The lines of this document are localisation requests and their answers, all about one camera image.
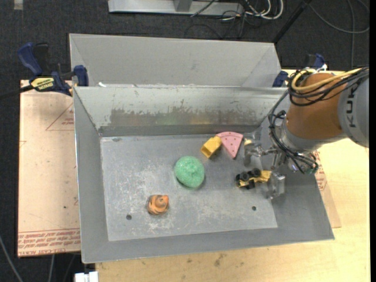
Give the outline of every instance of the gray metal tray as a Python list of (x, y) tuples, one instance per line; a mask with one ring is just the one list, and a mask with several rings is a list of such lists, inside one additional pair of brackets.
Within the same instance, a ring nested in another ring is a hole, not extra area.
[[(202, 144), (223, 131), (249, 135), (263, 126), (282, 89), (219, 87), (75, 88), (82, 260), (100, 261), (240, 249), (331, 239), (314, 177), (287, 173), (287, 193), (271, 202), (266, 189), (239, 189), (235, 159), (213, 159)], [(203, 185), (190, 190), (173, 175), (185, 155), (203, 162)], [(267, 169), (267, 162), (253, 166)], [(170, 210), (146, 211), (151, 194), (168, 194)]]

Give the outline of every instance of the cardboard sheet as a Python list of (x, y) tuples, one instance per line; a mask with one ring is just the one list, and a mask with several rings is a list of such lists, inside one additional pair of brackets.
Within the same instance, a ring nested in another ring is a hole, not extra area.
[(18, 256), (80, 250), (73, 99), (21, 94)]

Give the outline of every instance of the black carpet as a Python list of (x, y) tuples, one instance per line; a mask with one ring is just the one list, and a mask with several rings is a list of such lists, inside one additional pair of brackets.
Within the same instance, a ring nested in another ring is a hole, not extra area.
[[(108, 0), (0, 0), (0, 86), (2, 93), (17, 90), (20, 79), (31, 77), (16, 51), (26, 42), (47, 42), (51, 63), (70, 69), (69, 33), (142, 35), (167, 38), (225, 39), (271, 42), (302, 0), (284, 0), (282, 16), (273, 21), (250, 18), (248, 23), (184, 15), (109, 14)], [(360, 0), (370, 7), (370, 0)], [(320, 53), (331, 70), (349, 70), (369, 64), (370, 33), (352, 35), (338, 30), (367, 28), (369, 12), (357, 0), (313, 0), (312, 6), (337, 29), (308, 7), (277, 43), (282, 68), (302, 68), (306, 54)], [(19, 98), (0, 100), (0, 236), (24, 282), (47, 281), (51, 257), (18, 259), (15, 252), (18, 188)], [(56, 255), (52, 281), (62, 281), (72, 255)], [(69, 272), (83, 271), (79, 256)], [(0, 281), (18, 281), (0, 250)]]

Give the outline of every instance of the yellow block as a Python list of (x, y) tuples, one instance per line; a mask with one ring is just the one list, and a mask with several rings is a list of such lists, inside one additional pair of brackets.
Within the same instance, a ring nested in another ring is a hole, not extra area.
[(210, 158), (217, 149), (221, 146), (222, 140), (218, 136), (211, 137), (205, 144), (201, 147), (201, 152), (207, 157)]

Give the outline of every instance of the yellow cable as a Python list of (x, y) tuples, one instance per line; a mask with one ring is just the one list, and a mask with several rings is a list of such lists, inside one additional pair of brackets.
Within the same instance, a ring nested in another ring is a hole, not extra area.
[(347, 71), (347, 72), (344, 72), (344, 73), (341, 73), (339, 75), (334, 75), (333, 77), (331, 78), (327, 78), (327, 79), (324, 79), (324, 80), (321, 80), (317, 83), (314, 83), (312, 85), (309, 85), (309, 86), (297, 86), (296, 85), (296, 82), (297, 80), (305, 73), (305, 72), (311, 72), (311, 73), (314, 73), (315, 70), (314, 69), (308, 69), (308, 70), (304, 70), (302, 72), (299, 72), (298, 74), (296, 74), (296, 76), (294, 77), (293, 81), (291, 82), (291, 87), (296, 90), (296, 91), (302, 91), (302, 90), (311, 90), (311, 89), (314, 89), (314, 88), (317, 88), (318, 86), (321, 86), (325, 83), (328, 83), (328, 82), (332, 82), (338, 78), (344, 78), (344, 77), (347, 77), (347, 76), (350, 76), (356, 72), (358, 72), (359, 70), (361, 70), (362, 68), (357, 68), (357, 69), (353, 69), (353, 70), (350, 70), (350, 71)]

